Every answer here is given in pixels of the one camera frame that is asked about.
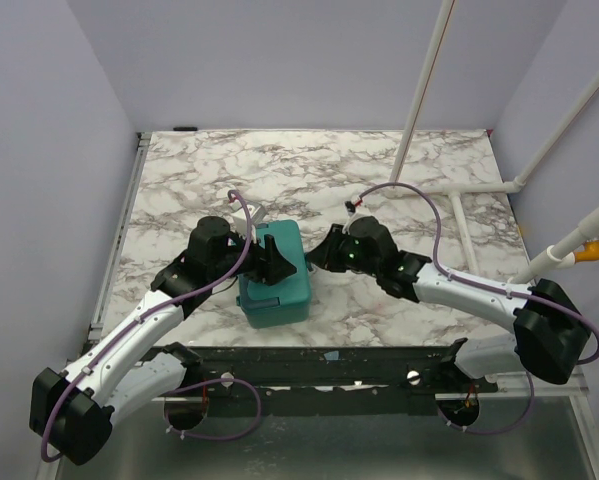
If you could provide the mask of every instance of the lavender wall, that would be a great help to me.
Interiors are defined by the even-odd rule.
[[[504,178],[521,171],[598,69],[599,0],[570,0],[495,127]],[[599,205],[599,95],[512,201],[531,255]],[[599,262],[548,276],[599,326]],[[599,361],[586,375],[599,426]]]
[[[0,1],[0,479],[31,479],[30,391],[83,342],[134,129],[64,0]]]
[[[182,124],[401,129],[441,5],[69,3],[142,130]],[[564,3],[458,1],[421,126],[494,126]]]

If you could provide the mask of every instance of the pipe elbow joint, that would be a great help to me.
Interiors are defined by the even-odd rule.
[[[599,240],[583,244],[583,251],[575,252],[575,263],[596,262],[599,260]]]

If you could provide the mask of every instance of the marble countertop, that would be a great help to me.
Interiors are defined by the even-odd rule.
[[[401,132],[302,130],[153,134],[103,334],[132,311],[154,275],[185,248],[199,218],[229,213],[229,189],[264,203],[269,221],[296,220],[308,251],[332,223],[345,223],[345,200],[388,179],[400,138]],[[401,181],[483,183],[501,177],[484,131],[419,131]],[[435,223],[428,205],[415,197],[389,196],[369,195],[366,211],[390,229],[401,249],[430,255]],[[440,259],[466,270],[450,201],[442,196],[433,199],[443,221]],[[464,195],[462,200],[482,275],[505,280],[527,265],[506,196]],[[502,332],[463,312],[389,297],[363,275],[316,271],[311,284],[313,299],[305,322],[251,328],[235,303],[234,286],[212,296],[159,344],[447,345],[463,336],[483,338]]]

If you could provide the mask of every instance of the white pvc pipe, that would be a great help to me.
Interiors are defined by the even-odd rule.
[[[592,81],[588,84],[582,94],[579,96],[575,104],[572,108],[566,113],[559,125],[552,135],[548,137],[548,139],[544,142],[544,144],[537,150],[535,155],[530,160],[530,163],[526,165],[526,167],[521,171],[519,175],[515,177],[513,182],[519,187],[519,190],[526,184],[532,172],[534,172],[537,165],[541,163],[541,161],[546,158],[552,147],[559,141],[559,139],[564,135],[568,127],[572,125],[575,119],[579,116],[579,114],[588,106],[592,98],[599,91],[599,71],[594,76]]]
[[[577,228],[566,235],[556,245],[551,245],[535,258],[517,275],[512,283],[527,283],[536,276],[557,268],[561,262],[583,243],[599,236],[599,207],[579,222]]]
[[[439,49],[441,48],[443,37],[448,29],[448,23],[450,22],[450,16],[452,15],[452,8],[454,7],[454,4],[455,0],[443,0],[441,3],[441,9],[439,10],[439,15],[437,16],[435,28],[432,31],[432,38],[430,39],[430,43],[428,45],[428,51],[426,52],[426,58],[423,62],[421,73],[419,74],[419,81],[417,83],[415,95],[412,100],[412,105],[410,105],[410,112],[408,113],[406,126],[403,129],[401,143],[399,143],[399,148],[397,149],[397,154],[395,157],[395,163],[392,167],[392,173],[390,174],[391,182],[396,182],[399,180],[401,169],[406,161],[408,149],[410,148],[410,142],[412,141],[412,134],[414,133],[415,125],[417,123],[417,117],[421,111],[421,106],[423,104],[424,97],[426,96],[430,79],[432,78],[432,71],[435,67],[437,56],[439,55]]]
[[[512,182],[503,183],[439,183],[432,186],[418,186],[423,193],[428,195],[450,195],[456,193],[516,193],[518,187]],[[403,189],[400,194],[412,196],[417,193]]]
[[[461,196],[457,192],[452,192],[449,197],[455,219],[457,220],[457,225],[459,226],[459,236],[461,237],[461,244],[463,245],[463,251],[466,255],[468,269],[473,275],[481,275],[474,245],[472,244],[472,238],[468,231],[468,222],[466,221],[466,215],[463,211],[463,205],[461,205]]]

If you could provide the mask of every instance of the teal plastic box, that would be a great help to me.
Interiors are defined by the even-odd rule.
[[[279,252],[297,268],[297,273],[272,286],[251,282],[240,275],[237,305],[254,328],[306,320],[310,312],[312,291],[299,225],[294,220],[257,225],[257,238],[265,246],[264,235],[275,237]]]

